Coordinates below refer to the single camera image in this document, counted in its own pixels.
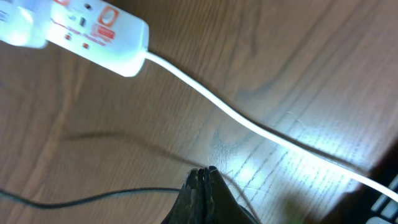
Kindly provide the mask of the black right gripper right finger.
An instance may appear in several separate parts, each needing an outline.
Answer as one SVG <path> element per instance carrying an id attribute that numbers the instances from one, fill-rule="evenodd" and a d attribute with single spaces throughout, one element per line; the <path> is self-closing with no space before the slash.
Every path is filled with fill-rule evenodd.
<path id="1" fill-rule="evenodd" d="M 215 166 L 204 170 L 205 223 L 255 224 L 254 216 L 236 201 Z"/>

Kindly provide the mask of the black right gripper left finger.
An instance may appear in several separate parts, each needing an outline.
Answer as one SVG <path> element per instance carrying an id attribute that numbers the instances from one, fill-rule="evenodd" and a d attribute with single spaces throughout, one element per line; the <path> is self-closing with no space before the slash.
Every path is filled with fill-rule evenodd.
<path id="1" fill-rule="evenodd" d="M 161 224 L 202 224 L 205 222 L 204 170 L 192 169 L 173 207 Z"/>

